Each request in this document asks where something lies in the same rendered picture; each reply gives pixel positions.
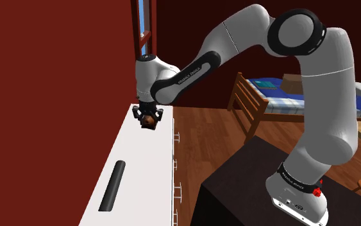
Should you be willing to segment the white chest of drawers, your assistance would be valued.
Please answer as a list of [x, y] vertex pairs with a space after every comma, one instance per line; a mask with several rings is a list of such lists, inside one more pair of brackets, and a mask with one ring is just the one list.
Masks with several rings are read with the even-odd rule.
[[[133, 112], [127, 112], [79, 226], [178, 226], [173, 107], [161, 108], [155, 130], [142, 128]], [[113, 208], [100, 211], [118, 161], [125, 165]]]

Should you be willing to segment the small brown round object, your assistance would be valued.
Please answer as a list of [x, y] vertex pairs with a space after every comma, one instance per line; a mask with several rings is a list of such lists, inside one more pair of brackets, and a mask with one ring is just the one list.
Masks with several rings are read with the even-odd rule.
[[144, 115], [141, 121], [141, 128], [155, 130], [158, 119], [155, 116]]

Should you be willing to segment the long black remote control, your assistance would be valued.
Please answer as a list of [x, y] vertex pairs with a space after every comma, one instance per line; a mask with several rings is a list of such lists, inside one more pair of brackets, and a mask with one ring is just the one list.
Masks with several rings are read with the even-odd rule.
[[126, 163], [122, 160], [118, 160], [115, 163], [110, 180], [108, 181], [107, 187], [105, 189], [103, 199], [98, 209], [99, 212], [110, 212], [113, 209], [125, 167]]

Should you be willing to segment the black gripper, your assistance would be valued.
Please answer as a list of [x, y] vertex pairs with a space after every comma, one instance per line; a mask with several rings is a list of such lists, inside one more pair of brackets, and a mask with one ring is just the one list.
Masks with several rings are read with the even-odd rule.
[[139, 101], [139, 106], [132, 107], [133, 117], [138, 121], [142, 121], [143, 116], [151, 116], [155, 121], [161, 121], [164, 110], [156, 108], [156, 102]]

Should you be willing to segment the wooden bed with blue bedding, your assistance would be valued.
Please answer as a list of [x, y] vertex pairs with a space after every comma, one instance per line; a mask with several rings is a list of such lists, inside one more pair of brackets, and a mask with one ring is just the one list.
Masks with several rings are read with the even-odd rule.
[[233, 112], [244, 135], [250, 140], [262, 121], [304, 122], [304, 101], [288, 98], [283, 91], [269, 89], [261, 91], [254, 80], [248, 80], [237, 73], [227, 110]]

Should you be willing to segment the dark robot stand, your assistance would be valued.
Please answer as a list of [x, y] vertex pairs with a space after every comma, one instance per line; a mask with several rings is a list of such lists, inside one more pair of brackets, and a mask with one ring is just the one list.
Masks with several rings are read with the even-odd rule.
[[[305, 226], [274, 206], [265, 181], [287, 153], [254, 136], [202, 184], [190, 226]], [[326, 226], [361, 226], [361, 196], [323, 177]]]

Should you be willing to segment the red-framed window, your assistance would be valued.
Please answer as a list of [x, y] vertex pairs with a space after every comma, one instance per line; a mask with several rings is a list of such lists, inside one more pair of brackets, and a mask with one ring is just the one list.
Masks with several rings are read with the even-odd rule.
[[156, 54], [156, 0], [130, 0], [135, 58]]

